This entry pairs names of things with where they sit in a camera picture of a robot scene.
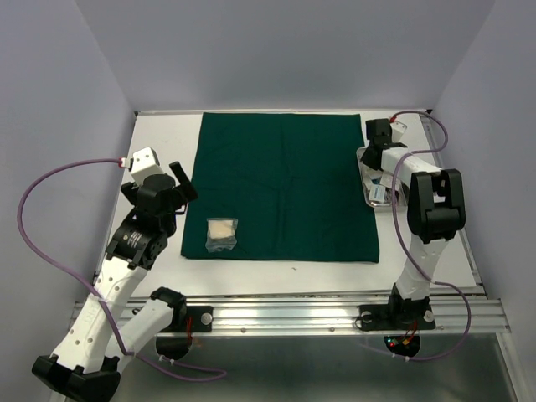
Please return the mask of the stainless steel instrument tray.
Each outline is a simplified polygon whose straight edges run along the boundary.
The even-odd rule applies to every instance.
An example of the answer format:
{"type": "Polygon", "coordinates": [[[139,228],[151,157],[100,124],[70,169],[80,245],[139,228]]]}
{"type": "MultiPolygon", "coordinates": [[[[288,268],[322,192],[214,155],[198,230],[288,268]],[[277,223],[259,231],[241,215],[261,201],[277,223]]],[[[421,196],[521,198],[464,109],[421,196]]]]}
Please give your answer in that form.
{"type": "Polygon", "coordinates": [[[409,188],[400,181],[393,186],[391,173],[376,171],[366,166],[362,161],[365,150],[365,147],[360,147],[356,151],[365,203],[373,209],[386,210],[391,209],[395,199],[399,206],[405,208],[408,203],[409,188]]]}

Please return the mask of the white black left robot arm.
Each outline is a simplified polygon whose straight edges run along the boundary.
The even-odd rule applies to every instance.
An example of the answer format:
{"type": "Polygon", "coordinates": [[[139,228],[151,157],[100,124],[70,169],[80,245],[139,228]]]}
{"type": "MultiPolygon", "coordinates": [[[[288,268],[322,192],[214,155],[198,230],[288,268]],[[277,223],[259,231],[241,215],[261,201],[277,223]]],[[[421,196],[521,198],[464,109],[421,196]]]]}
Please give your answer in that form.
{"type": "Polygon", "coordinates": [[[132,205],[106,247],[99,275],[75,323],[50,355],[37,357],[33,374],[73,401],[109,401],[124,368],[163,329],[187,319],[186,297],[159,287],[123,327],[117,326],[131,294],[177,230],[178,211],[198,195],[179,162],[171,175],[158,162],[131,162],[132,182],[121,192],[132,205]]]}

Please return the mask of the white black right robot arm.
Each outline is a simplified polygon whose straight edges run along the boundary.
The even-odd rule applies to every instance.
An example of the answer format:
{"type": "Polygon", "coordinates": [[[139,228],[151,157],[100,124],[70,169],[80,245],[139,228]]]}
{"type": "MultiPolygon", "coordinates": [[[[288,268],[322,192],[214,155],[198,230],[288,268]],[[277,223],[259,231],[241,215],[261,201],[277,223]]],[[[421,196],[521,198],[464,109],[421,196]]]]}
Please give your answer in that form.
{"type": "Polygon", "coordinates": [[[430,284],[447,243],[466,223],[461,173],[424,161],[394,139],[395,121],[365,122],[368,145],[358,158],[362,168],[388,173],[409,190],[406,218],[411,233],[406,262],[383,305],[359,307],[358,327],[365,332],[436,327],[430,284]]]}

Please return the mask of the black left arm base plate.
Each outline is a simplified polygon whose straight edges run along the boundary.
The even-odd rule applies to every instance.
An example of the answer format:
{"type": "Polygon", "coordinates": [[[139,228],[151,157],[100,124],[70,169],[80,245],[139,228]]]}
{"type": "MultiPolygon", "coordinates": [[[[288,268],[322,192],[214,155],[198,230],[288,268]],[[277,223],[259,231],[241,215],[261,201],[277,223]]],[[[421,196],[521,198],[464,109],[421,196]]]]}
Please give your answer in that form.
{"type": "Polygon", "coordinates": [[[171,323],[161,333],[208,333],[213,326],[212,306],[189,306],[175,309],[171,323]]]}

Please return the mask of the clear bag beige gauze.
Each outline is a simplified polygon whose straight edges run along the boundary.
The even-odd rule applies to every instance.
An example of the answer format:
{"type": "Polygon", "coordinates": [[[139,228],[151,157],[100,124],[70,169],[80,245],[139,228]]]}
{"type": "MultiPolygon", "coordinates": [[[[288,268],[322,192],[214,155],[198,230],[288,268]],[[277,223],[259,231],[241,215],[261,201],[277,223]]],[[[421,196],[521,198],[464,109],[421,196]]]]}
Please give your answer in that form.
{"type": "Polygon", "coordinates": [[[232,250],[236,244],[238,220],[231,218],[207,219],[205,248],[209,253],[232,250]]]}

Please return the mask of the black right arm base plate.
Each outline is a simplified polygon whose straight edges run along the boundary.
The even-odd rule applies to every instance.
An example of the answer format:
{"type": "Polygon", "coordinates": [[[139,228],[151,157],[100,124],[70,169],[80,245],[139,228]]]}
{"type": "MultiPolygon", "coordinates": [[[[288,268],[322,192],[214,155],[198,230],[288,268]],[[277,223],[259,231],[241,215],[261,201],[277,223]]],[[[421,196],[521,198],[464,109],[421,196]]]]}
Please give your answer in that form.
{"type": "Polygon", "coordinates": [[[392,312],[387,305],[361,305],[355,318],[355,326],[364,332],[396,332],[413,329],[430,331],[436,329],[436,322],[427,322],[424,316],[414,313],[392,312]]]}

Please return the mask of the green surgical drape cloth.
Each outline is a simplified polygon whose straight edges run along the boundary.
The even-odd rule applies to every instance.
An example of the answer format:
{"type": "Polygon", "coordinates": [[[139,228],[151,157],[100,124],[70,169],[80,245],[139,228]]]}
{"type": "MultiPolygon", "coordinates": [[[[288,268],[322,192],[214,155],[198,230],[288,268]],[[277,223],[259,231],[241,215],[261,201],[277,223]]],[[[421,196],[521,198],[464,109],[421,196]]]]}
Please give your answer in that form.
{"type": "Polygon", "coordinates": [[[363,145],[360,115],[204,114],[182,256],[378,262],[356,156],[363,145]],[[238,220],[232,250],[206,250],[212,218],[238,220]]]}

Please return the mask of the small white blue packet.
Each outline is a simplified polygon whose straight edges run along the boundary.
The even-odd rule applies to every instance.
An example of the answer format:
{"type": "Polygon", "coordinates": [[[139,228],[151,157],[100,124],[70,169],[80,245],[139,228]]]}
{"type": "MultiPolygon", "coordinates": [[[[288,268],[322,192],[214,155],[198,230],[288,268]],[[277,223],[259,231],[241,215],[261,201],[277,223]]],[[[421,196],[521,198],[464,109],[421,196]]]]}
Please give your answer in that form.
{"type": "Polygon", "coordinates": [[[384,203],[386,187],[381,184],[373,184],[368,191],[368,200],[375,203],[384,203]]]}

